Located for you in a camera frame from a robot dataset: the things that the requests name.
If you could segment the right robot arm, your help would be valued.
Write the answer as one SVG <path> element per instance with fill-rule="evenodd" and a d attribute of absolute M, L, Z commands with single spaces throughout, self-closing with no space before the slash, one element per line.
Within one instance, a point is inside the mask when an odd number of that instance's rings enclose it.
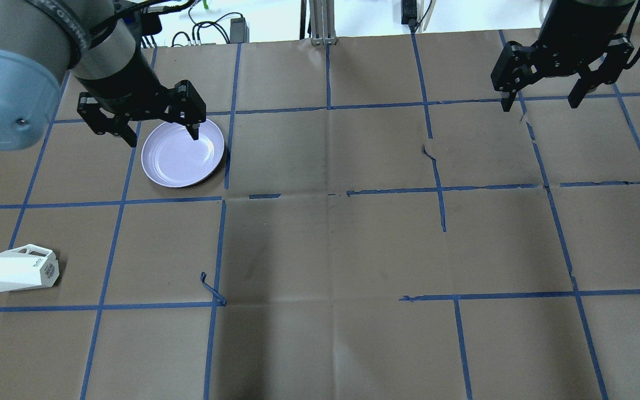
<path fill-rule="evenodd" d="M 572 108 L 602 84 L 613 84 L 640 59 L 632 33 L 640 1 L 553 1 L 536 41 L 508 41 L 491 71 L 491 83 L 508 112 L 518 92 L 544 78 L 578 75 L 567 96 Z"/>

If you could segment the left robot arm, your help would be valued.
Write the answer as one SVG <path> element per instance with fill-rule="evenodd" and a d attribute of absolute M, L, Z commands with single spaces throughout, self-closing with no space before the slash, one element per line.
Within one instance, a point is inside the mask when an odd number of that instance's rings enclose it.
<path fill-rule="evenodd" d="M 141 51 L 152 15 L 187 1 L 0 1 L 0 151 L 33 146 L 53 121 L 71 74 L 83 87 L 77 111 L 94 134 L 137 146 L 132 121 L 164 121 L 199 137 L 206 104 L 187 79 L 161 84 Z"/>

